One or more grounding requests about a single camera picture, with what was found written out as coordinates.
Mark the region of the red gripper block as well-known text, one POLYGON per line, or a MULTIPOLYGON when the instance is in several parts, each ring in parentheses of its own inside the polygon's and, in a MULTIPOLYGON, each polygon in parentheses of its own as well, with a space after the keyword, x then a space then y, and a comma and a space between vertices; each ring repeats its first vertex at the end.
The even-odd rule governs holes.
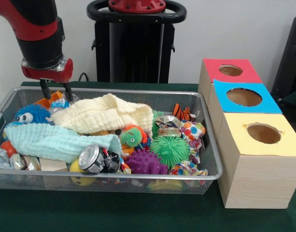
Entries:
POLYGON ((68 83, 72 77, 73 72, 72 59, 63 58, 59 64, 49 69, 34 69, 28 66, 28 63, 23 58, 21 62, 21 68, 25 77, 34 80, 40 80, 40 86, 46 99, 51 99, 51 91, 46 81, 50 80, 56 83, 63 83, 66 100, 68 102, 73 101, 72 90, 68 83))

